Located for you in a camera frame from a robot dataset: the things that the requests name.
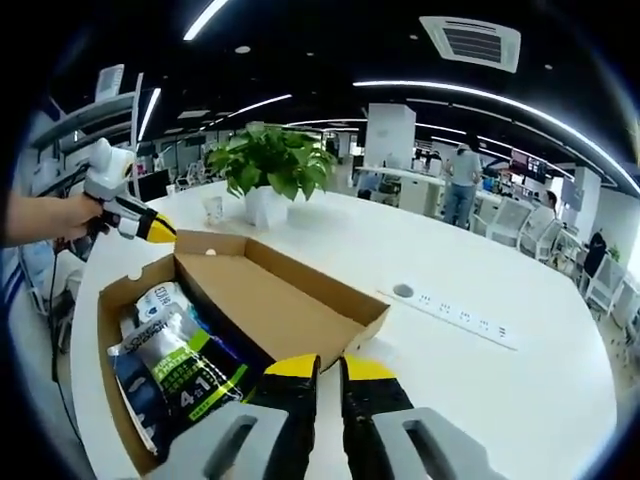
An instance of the black ceiling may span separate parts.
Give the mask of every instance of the black ceiling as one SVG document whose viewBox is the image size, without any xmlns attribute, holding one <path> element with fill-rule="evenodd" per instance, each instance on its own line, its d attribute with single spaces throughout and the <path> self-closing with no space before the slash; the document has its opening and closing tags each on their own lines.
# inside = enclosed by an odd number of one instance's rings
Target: black ceiling
<svg viewBox="0 0 640 480">
<path fill-rule="evenodd" d="M 626 46 L 621 32 L 625 31 L 624 22 L 633 28 L 633 17 L 624 15 L 615 1 L 594 3 L 593 7 L 580 2 L 578 10 L 578 4 L 570 1 L 518 2 L 515 7 L 494 0 L 438 4 L 415 0 L 229 0 L 193 42 L 184 42 L 184 33 L 209 3 L 110 2 L 96 12 L 95 26 L 79 40 L 72 50 L 74 56 L 61 64 L 51 84 L 52 97 L 67 111 L 85 105 L 93 99 L 97 72 L 124 63 L 123 91 L 134 88 L 137 73 L 145 74 L 143 105 L 152 88 L 162 88 L 146 139 L 164 136 L 172 128 L 197 131 L 204 119 L 218 118 L 218 112 L 234 112 L 284 94 L 292 97 L 236 115 L 213 128 L 241 128 L 251 120 L 290 123 L 363 118 L 363 107 L 370 102 L 402 102 L 416 111 L 421 123 L 471 130 L 553 163 L 582 165 L 586 158 L 618 183 L 621 191 L 637 195 L 620 172 L 583 142 L 512 106 L 445 90 L 352 86 L 365 80 L 434 81 L 508 97 L 571 125 L 639 181 L 634 139 L 627 125 L 629 105 L 624 104 L 628 97 L 621 96 L 620 88 L 614 85 L 623 80 L 627 92 L 640 91 L 638 69 L 622 63 Z M 607 6 L 611 9 L 608 14 L 603 10 Z M 442 59 L 418 20 L 427 15 L 515 28 L 522 34 L 517 72 Z M 617 17 L 617 27 L 607 31 L 603 15 Z M 244 45 L 251 48 L 249 53 L 235 53 Z M 178 120 L 182 111 L 190 109 L 210 113 L 204 119 Z M 458 138 L 448 132 L 417 129 L 419 138 L 429 135 Z M 498 145 L 488 148 L 509 154 Z"/>
</svg>

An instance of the product package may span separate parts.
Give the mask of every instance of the product package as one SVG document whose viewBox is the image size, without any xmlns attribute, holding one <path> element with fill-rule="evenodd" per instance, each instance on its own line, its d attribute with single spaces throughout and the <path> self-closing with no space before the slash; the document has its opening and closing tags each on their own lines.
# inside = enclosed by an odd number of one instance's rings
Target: product package
<svg viewBox="0 0 640 480">
<path fill-rule="evenodd" d="M 217 342 L 221 348 L 224 348 L 230 355 L 235 357 L 236 360 L 239 360 L 238 355 L 233 349 L 226 345 L 219 336 L 215 335 L 211 326 L 203 321 L 177 282 L 160 283 L 145 293 L 140 300 L 136 302 L 136 326 L 150 321 L 154 315 L 157 315 L 159 311 L 172 303 L 182 308 L 202 330 L 209 334 L 214 342 Z"/>
<path fill-rule="evenodd" d="M 177 290 L 172 295 L 179 297 Z M 183 305 L 154 306 L 150 315 L 151 308 L 144 310 L 142 324 L 107 351 L 136 429 L 160 458 L 176 436 L 253 387 L 248 366 Z"/>
</svg>

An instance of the ceiling light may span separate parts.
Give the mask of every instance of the ceiling light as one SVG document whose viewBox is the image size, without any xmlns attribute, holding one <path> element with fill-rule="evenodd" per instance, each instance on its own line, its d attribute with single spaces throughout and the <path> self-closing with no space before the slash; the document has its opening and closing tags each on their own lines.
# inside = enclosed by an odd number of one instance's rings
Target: ceiling light
<svg viewBox="0 0 640 480">
<path fill-rule="evenodd" d="M 306 123 L 330 123 L 330 122 L 366 122 L 366 118 L 330 118 L 328 120 L 306 120 L 304 122 L 292 122 L 287 123 L 287 127 L 293 127 L 294 125 L 304 125 Z"/>
<path fill-rule="evenodd" d="M 453 143 L 454 145 L 460 145 L 460 142 L 457 142 L 455 140 L 449 140 L 448 138 L 431 137 L 431 139 L 436 140 L 437 142 L 446 142 L 446 143 Z"/>
<path fill-rule="evenodd" d="M 183 118 L 199 118 L 204 117 L 209 110 L 185 110 L 180 115 L 178 115 L 178 120 L 182 120 Z"/>
<path fill-rule="evenodd" d="M 561 128 L 565 132 L 569 133 L 570 135 L 580 140 L 582 143 L 584 143 L 589 148 L 591 148 L 594 152 L 598 153 L 607 162 L 609 162 L 611 166 L 615 168 L 625 178 L 625 180 L 627 180 L 629 185 L 633 187 L 636 193 L 640 194 L 640 186 L 638 186 L 638 184 L 633 180 L 631 175 L 629 175 L 629 173 L 624 168 L 622 168 L 622 166 L 618 162 L 616 162 L 614 158 L 611 155 L 609 155 L 600 145 L 593 142 L 592 140 L 589 140 L 585 135 L 578 132 L 575 128 L 567 125 L 566 123 L 561 122 L 557 118 L 552 117 L 551 115 L 544 113 L 540 110 L 537 110 L 533 107 L 530 107 L 529 105 L 526 105 L 524 103 L 520 103 L 516 100 L 512 100 L 507 97 L 501 97 L 500 95 L 495 95 L 493 93 L 485 92 L 483 90 L 476 90 L 475 88 L 462 87 L 459 85 L 449 85 L 446 83 L 438 83 L 438 82 L 417 82 L 417 81 L 411 81 L 411 80 L 382 80 L 382 81 L 371 81 L 371 82 L 355 82 L 353 86 L 354 87 L 402 86 L 402 87 L 435 88 L 440 90 L 449 90 L 449 91 L 460 92 L 460 93 L 468 93 L 470 95 L 488 98 L 488 99 L 495 100 L 497 102 L 504 103 L 512 107 L 518 108 L 527 113 L 530 113 L 539 118 L 542 118 L 543 120 L 546 120 L 547 122 Z"/>
<path fill-rule="evenodd" d="M 322 130 L 323 132 L 357 132 L 357 128 L 341 128 L 341 127 L 330 127 Z"/>
<path fill-rule="evenodd" d="M 453 128 L 439 127 L 438 125 L 426 125 L 424 123 L 416 123 L 416 126 L 417 127 L 434 128 L 436 130 L 443 130 L 445 132 L 451 132 L 451 133 L 459 133 L 460 135 L 465 135 L 465 133 L 466 133 L 466 132 L 463 132 L 462 130 L 454 130 Z"/>
<path fill-rule="evenodd" d="M 151 94 L 151 100 L 149 100 L 149 106 L 147 107 L 147 111 L 144 113 L 144 118 L 142 119 L 142 126 L 140 127 L 140 134 L 138 135 L 138 141 L 142 141 L 142 137 L 144 136 L 144 132 L 147 129 L 147 125 L 149 124 L 149 119 L 151 118 L 151 114 L 153 113 L 153 109 L 158 102 L 158 97 L 160 97 L 160 89 L 154 88 L 153 93 Z"/>
<path fill-rule="evenodd" d="M 501 153 L 492 152 L 491 150 L 487 150 L 486 148 L 481 148 L 480 151 L 484 153 L 488 153 L 489 155 L 492 155 L 494 157 L 504 158 L 508 162 L 511 162 L 511 157 L 507 155 L 502 155 Z"/>
<path fill-rule="evenodd" d="M 256 103 L 253 105 L 249 105 L 248 107 L 241 108 L 237 112 L 233 112 L 225 118 L 230 118 L 240 113 L 248 112 L 249 110 L 253 110 L 254 108 L 262 107 L 263 105 L 268 105 L 269 103 L 279 102 L 280 100 L 286 100 L 287 98 L 291 98 L 291 94 L 282 95 L 281 97 L 271 98 L 269 100 L 265 100 L 264 102 Z"/>
<path fill-rule="evenodd" d="M 189 28 L 187 33 L 184 35 L 183 40 L 189 42 L 196 38 L 196 36 L 200 33 L 200 30 L 204 28 L 204 26 L 211 20 L 211 18 L 218 13 L 222 7 L 224 7 L 225 3 L 228 0 L 213 0 L 207 8 L 205 8 L 204 12 L 200 14 L 200 16 L 193 22 L 193 25 Z"/>
</svg>

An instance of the air vent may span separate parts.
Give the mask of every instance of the air vent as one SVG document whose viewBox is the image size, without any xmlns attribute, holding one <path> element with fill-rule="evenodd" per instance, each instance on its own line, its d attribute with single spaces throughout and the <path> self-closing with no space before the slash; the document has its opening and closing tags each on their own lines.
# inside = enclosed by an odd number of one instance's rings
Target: air vent
<svg viewBox="0 0 640 480">
<path fill-rule="evenodd" d="M 438 53 L 447 60 L 515 73 L 520 32 L 492 23 L 453 17 L 420 17 Z"/>
</svg>

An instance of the black cable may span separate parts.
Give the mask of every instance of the black cable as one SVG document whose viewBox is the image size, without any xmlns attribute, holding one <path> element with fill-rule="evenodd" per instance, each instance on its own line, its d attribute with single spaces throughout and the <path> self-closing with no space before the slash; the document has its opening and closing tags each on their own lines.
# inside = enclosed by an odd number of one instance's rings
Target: black cable
<svg viewBox="0 0 640 480">
<path fill-rule="evenodd" d="M 69 408 L 67 407 L 67 402 L 64 399 L 64 392 L 62 391 L 62 385 L 60 384 L 60 379 L 58 377 L 58 345 L 57 338 L 60 334 L 59 329 L 54 324 L 53 318 L 53 285 L 56 281 L 56 269 L 58 267 L 58 252 L 54 253 L 53 257 L 53 275 L 51 278 L 51 289 L 49 290 L 49 312 L 48 312 L 48 322 L 49 322 L 49 331 L 51 332 L 51 379 L 58 385 L 58 392 L 60 393 L 60 400 L 62 401 L 62 406 L 64 407 L 64 412 L 67 415 L 67 419 L 69 420 L 69 424 L 75 434 L 76 438 L 82 445 L 82 439 L 80 438 L 80 434 L 78 430 L 76 430 L 76 426 L 73 423 L 73 419 L 71 418 L 71 413 L 69 412 Z"/>
</svg>

